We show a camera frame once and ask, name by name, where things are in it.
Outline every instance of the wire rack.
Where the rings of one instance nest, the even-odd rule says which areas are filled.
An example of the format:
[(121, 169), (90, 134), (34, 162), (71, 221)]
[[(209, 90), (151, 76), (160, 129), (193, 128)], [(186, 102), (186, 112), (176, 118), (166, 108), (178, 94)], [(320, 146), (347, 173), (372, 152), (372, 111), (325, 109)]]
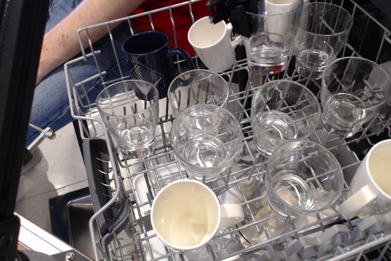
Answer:
[[(186, 172), (178, 163), (170, 144), (170, 127), (173, 116), (166, 99), (161, 99), (161, 116), (156, 129), (155, 152), (144, 160), (124, 160), (107, 130), (103, 126), (95, 105), (95, 97), (86, 91), (86, 84), (105, 86), (114, 81), (108, 79), (99, 61), (100, 51), (89, 39), (94, 29), (106, 28), (112, 42), (112, 56), (121, 69), (123, 61), (120, 48), (115, 44), (113, 24), (126, 24), (129, 35), (134, 34), (132, 20), (147, 17), (154, 29), (154, 17), (168, 13), (176, 36), (172, 12), (187, 7), (194, 22), (192, 0), (135, 15), (128, 18), (97, 24), (78, 31), (82, 45), (83, 36), (89, 41), (90, 53), (82, 49), (82, 57), (65, 64), (68, 97), (71, 114), (78, 119), (84, 141), (89, 188), (94, 216), (89, 226), (95, 258), (97, 260), (389, 260), (391, 242), (391, 215), (372, 216), (365, 220), (343, 220), (338, 204), (346, 197), (346, 190), (360, 160), (375, 143), (391, 137), (390, 105), (366, 123), (353, 138), (337, 138), (320, 128), (310, 139), (324, 145), (340, 161), (345, 176), (344, 190), (335, 207), (309, 218), (281, 218), (270, 210), (263, 187), (265, 159), (252, 145), (250, 104), (257, 88), (273, 79), (292, 79), (312, 90), (319, 98), (320, 81), (300, 77), (294, 66), (280, 75), (257, 76), (247, 66), (246, 58), (237, 53), (235, 65), (222, 77), (232, 93), (228, 109), (241, 124), (243, 149), (236, 162), (218, 178), (206, 181), (221, 202), (242, 205), (245, 220), (234, 227), (219, 231), (213, 241), (193, 254), (178, 254), (166, 248), (152, 231), (149, 212), (158, 191), (178, 178), (186, 178)], [(342, 56), (362, 56), (377, 63), (388, 61), (391, 40), (387, 30), (375, 17), (353, 0), (311, 0), (338, 4), (354, 17), (354, 26)], [(180, 47), (175, 38), (173, 46)], [(201, 67), (194, 57), (196, 67)], [(92, 64), (97, 73), (77, 81), (72, 67), (80, 63)], [(121, 79), (129, 78), (123, 74)]]

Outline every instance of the dishwasher rack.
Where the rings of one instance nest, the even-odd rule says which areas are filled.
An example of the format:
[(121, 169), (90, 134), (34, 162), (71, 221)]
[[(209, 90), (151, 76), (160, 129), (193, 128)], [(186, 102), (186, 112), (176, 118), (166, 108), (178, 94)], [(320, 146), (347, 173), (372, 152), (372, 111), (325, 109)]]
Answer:
[[(147, 17), (153, 27), (158, 13), (168, 13), (175, 36), (172, 11), (188, 7), (194, 22), (192, 0), (146, 12), (140, 15), (113, 20), (82, 28), (78, 31), (82, 57), (65, 64), (68, 97), (72, 116), (78, 120), (84, 141), (84, 159), (95, 214), (89, 226), (95, 258), (97, 260), (389, 260), (391, 253), (391, 214), (345, 221), (337, 206), (346, 197), (346, 190), (360, 160), (375, 143), (391, 138), (390, 103), (386, 104), (371, 122), (365, 124), (353, 138), (336, 138), (320, 128), (310, 139), (324, 145), (343, 166), (345, 185), (336, 207), (309, 218), (285, 219), (269, 208), (263, 188), (266, 161), (252, 145), (249, 123), (250, 103), (257, 88), (273, 79), (293, 79), (307, 86), (319, 97), (320, 81), (300, 77), (294, 61), (283, 73), (258, 76), (247, 66), (245, 56), (237, 51), (237, 61), (221, 75), (232, 92), (228, 109), (236, 116), (243, 131), (243, 149), (236, 162), (218, 178), (205, 182), (221, 202), (242, 205), (246, 218), (236, 226), (219, 231), (211, 244), (193, 254), (178, 254), (166, 248), (152, 231), (149, 211), (153, 198), (169, 182), (187, 175), (177, 161), (170, 144), (170, 126), (175, 119), (168, 101), (161, 99), (161, 115), (156, 129), (156, 149), (143, 160), (124, 160), (98, 115), (95, 98), (85, 91), (87, 83), (101, 86), (112, 83), (99, 62), (100, 51), (89, 39), (94, 29), (106, 28), (112, 41), (112, 53), (121, 68), (120, 48), (115, 45), (112, 25), (126, 23), (129, 35), (134, 34), (132, 20)], [(354, 17), (354, 26), (348, 44), (341, 56), (362, 56), (377, 63), (391, 60), (390, 31), (354, 0), (311, 0), (338, 4)], [(373, 40), (373, 33), (381, 36)], [(87, 36), (90, 53), (82, 45)], [(72, 66), (79, 63), (96, 66), (97, 74), (84, 81), (75, 81)], [(194, 57), (196, 67), (202, 64)]]

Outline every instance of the dark blue mug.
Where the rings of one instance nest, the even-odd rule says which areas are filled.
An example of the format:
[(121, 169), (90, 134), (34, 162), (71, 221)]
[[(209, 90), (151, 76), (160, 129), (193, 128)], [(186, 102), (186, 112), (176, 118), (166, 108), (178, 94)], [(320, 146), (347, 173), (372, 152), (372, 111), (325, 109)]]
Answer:
[(168, 36), (163, 32), (141, 32), (127, 38), (122, 51), (131, 68), (130, 78), (141, 79), (154, 84), (159, 98), (167, 97), (170, 83), (180, 74), (179, 67), (174, 65), (173, 55), (179, 55), (194, 69), (190, 55), (183, 49), (171, 48)]

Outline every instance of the black frame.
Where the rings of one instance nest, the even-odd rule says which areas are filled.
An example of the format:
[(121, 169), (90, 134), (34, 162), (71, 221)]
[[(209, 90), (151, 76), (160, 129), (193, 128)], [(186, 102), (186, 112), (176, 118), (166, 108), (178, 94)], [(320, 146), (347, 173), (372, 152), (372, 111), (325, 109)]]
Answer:
[(15, 260), (14, 215), (49, 0), (0, 0), (0, 260)]

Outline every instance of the white mug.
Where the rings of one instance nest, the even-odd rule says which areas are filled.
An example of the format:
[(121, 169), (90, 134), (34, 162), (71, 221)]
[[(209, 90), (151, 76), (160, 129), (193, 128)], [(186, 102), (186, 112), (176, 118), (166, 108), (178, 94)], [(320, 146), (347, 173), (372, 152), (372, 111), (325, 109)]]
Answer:
[[(267, 15), (270, 16), (284, 15), (294, 10), (298, 6), (299, 1), (301, 0), (265, 0), (265, 11), (267, 12)], [(282, 23), (281, 20), (286, 20), (288, 22), (289, 18), (268, 18), (266, 20), (268, 32), (285, 36), (289, 24)], [(279, 41), (279, 37), (276, 35), (270, 35), (269, 38), (275, 42)]]
[(235, 48), (242, 40), (231, 40), (232, 25), (220, 21), (213, 24), (210, 17), (197, 20), (189, 29), (188, 40), (201, 61), (212, 72), (228, 70), (235, 62)]
[(173, 251), (196, 251), (224, 229), (244, 219), (238, 204), (220, 204), (215, 193), (195, 180), (177, 180), (155, 197), (151, 224), (158, 238)]
[(367, 218), (391, 211), (391, 139), (374, 145), (360, 163), (339, 206), (345, 219)]
[(310, 3), (310, 0), (303, 0), (303, 10), (301, 12), (299, 26), (300, 28), (305, 29), (308, 23), (308, 17), (310, 15), (310, 7), (306, 4)]

